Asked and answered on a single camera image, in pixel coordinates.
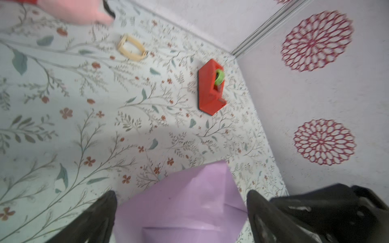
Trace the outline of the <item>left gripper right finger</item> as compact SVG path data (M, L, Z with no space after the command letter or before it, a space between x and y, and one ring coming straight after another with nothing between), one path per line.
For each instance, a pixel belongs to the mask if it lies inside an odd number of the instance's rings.
M259 192L247 193L248 219L256 243L315 243L288 216Z

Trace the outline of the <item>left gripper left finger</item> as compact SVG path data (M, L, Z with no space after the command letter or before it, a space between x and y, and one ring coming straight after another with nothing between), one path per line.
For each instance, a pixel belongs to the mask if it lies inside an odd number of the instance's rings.
M114 191L104 193L49 243L108 243L112 234L118 201Z

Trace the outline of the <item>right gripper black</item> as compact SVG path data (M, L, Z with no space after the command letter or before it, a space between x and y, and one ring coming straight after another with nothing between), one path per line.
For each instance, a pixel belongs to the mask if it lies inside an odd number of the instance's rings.
M270 202L324 243L389 241L389 207L366 187L334 184Z

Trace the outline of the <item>pink wrapping paper sheet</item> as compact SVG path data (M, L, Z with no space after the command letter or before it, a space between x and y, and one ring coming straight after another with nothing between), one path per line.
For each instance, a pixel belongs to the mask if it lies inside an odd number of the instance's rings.
M246 205L226 161L172 173L122 203L115 215L118 243L234 243Z

